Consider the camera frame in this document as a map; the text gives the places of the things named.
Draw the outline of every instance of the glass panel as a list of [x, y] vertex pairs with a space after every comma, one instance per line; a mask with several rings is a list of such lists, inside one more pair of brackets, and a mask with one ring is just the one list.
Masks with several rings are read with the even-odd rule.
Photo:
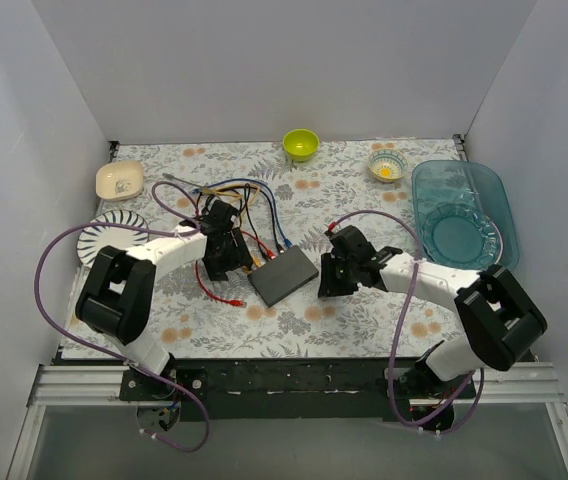
[[[459, 415], [466, 407], [459, 408]], [[202, 425], [173, 438], [193, 444]], [[182, 454], [141, 436], [133, 407], [48, 407], [31, 479], [565, 479], [544, 405], [481, 405], [436, 440], [376, 419], [224, 420]]]

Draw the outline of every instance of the white plate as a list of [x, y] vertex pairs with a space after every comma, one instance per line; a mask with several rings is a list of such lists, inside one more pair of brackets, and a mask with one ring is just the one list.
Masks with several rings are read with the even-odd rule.
[[[148, 228], [146, 220], [130, 210], [111, 210], [98, 215], [93, 222], [109, 222], [133, 227]], [[107, 245], [116, 248], [128, 248], [143, 245], [148, 241], [148, 233], [124, 230], [117, 227], [95, 226], [87, 227], [80, 233], [77, 240], [77, 255], [87, 267], [91, 267], [97, 256], [97, 252]]]

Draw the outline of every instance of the blue cable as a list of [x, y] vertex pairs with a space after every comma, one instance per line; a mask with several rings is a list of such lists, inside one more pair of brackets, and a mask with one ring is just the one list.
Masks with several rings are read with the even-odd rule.
[[[225, 183], [231, 183], [231, 182], [251, 182], [251, 183], [257, 183], [258, 185], [261, 185], [268, 193], [271, 194], [271, 198], [273, 199], [273, 213], [275, 214], [275, 223], [277, 224], [277, 229], [280, 231], [280, 234], [282, 235], [282, 238], [284, 239], [284, 245], [286, 245], [286, 248], [291, 248], [293, 246], [293, 243], [286, 238], [286, 235], [284, 235], [284, 232], [282, 231], [282, 225], [280, 225], [280, 218], [277, 215], [277, 202], [275, 200], [275, 195], [273, 195], [273, 191], [269, 188], [269, 186], [260, 181], [260, 180], [255, 180], [253, 178], [229, 178], [228, 180], [222, 180], [221, 182], [217, 182], [214, 183], [212, 185], [206, 185], [208, 188], [214, 188], [217, 187], [219, 185], [223, 185]], [[195, 190], [193, 190], [191, 193], [199, 193], [199, 188], [196, 188]]]

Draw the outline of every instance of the table surface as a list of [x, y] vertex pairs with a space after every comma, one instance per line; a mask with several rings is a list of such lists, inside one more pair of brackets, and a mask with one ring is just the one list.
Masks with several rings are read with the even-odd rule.
[[[394, 146], [409, 160], [409, 173], [399, 182], [382, 183], [367, 170], [373, 149]], [[234, 177], [265, 181], [277, 199], [287, 237], [318, 267], [330, 249], [324, 236], [329, 223], [358, 209], [380, 209], [413, 223], [411, 172], [426, 160], [459, 159], [452, 140], [388, 139], [324, 142], [317, 156], [291, 168], [280, 143], [121, 146], [115, 161], [139, 160], [144, 166], [144, 191], [122, 202], [104, 202], [101, 211], [128, 209], [141, 214], [153, 229], [170, 230], [176, 219], [150, 195], [151, 185], [165, 172], [199, 184]], [[192, 214], [188, 202], [170, 187], [160, 196], [177, 210]], [[260, 238], [275, 250], [268, 205], [256, 201], [251, 217]], [[351, 222], [376, 248], [385, 245], [415, 252], [411, 237], [391, 220], [363, 215]], [[247, 240], [249, 248], [254, 242]], [[199, 288], [193, 265], [167, 275], [155, 286], [148, 329], [177, 358], [369, 357], [386, 356], [404, 295], [362, 288], [349, 297], [318, 299], [319, 278], [272, 308], [261, 299], [240, 271], [228, 282], [204, 282], [223, 298], [241, 299], [247, 308], [215, 302]], [[82, 268], [74, 288], [77, 297], [88, 271]], [[76, 335], [106, 345], [105, 339], [69, 312], [68, 327]], [[442, 339], [462, 333], [451, 312], [414, 300], [400, 339], [399, 356], [419, 356]], [[104, 355], [72, 341], [62, 348], [64, 359]]]

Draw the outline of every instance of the black mounting plate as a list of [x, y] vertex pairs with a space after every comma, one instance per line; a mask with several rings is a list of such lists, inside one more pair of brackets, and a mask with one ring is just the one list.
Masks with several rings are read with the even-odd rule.
[[[415, 359], [398, 359], [395, 375], [414, 363]], [[172, 361], [165, 371], [175, 370], [177, 381], [205, 403], [212, 419], [368, 417], [393, 421], [386, 392], [387, 368], [387, 358], [181, 359]], [[459, 385], [462, 379], [458, 377], [451, 385]], [[125, 372], [120, 400], [173, 398], [170, 389], [160, 386], [158, 391], [152, 381], [153, 390], [148, 380], [136, 371]], [[460, 396], [474, 397], [473, 384]], [[411, 415], [409, 398], [419, 396], [397, 398], [405, 418]], [[201, 418], [197, 406], [183, 397], [181, 420]]]

